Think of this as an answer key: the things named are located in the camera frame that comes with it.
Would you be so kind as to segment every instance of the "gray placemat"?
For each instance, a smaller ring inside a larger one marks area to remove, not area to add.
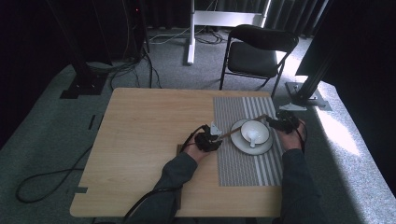
[[[215,124],[224,133],[230,131],[240,119],[255,119],[263,113],[272,118],[276,117],[270,97],[215,97],[214,108]],[[272,128],[269,130],[274,137],[273,146],[258,156],[248,155],[239,150],[231,137],[223,139],[218,150],[220,186],[281,185],[282,147],[276,132]]]

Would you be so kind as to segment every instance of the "chair backrest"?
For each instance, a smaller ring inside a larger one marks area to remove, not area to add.
[[[237,38],[257,49],[279,50],[288,54],[294,50],[299,41],[298,36],[293,33],[248,24],[234,27],[228,38],[229,43],[233,38]]]

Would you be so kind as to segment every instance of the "teacup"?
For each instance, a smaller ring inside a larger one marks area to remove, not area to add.
[[[241,134],[250,143],[250,147],[264,143],[270,136],[268,128],[257,120],[250,120],[242,124]]]

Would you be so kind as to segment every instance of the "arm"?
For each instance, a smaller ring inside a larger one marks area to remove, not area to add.
[[[300,134],[304,134],[303,126],[298,128]],[[319,205],[320,191],[309,173],[297,132],[278,132],[278,136],[286,150],[282,156],[281,223],[328,223]]]
[[[198,162],[207,156],[190,141],[184,152],[178,154],[163,167],[160,180],[154,189],[178,188],[191,180]],[[132,214],[127,223],[171,223],[177,211],[177,195],[180,190],[157,193],[148,197]]]

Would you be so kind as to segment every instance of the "gray sleeve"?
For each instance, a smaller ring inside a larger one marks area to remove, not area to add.
[[[303,152],[288,150],[282,161],[282,223],[328,223],[319,205],[321,193],[308,171]]]
[[[163,167],[163,173],[154,189],[178,188],[191,180],[198,164],[187,153],[180,153]],[[127,223],[171,223],[177,211],[176,192],[157,193],[148,197],[136,209]]]

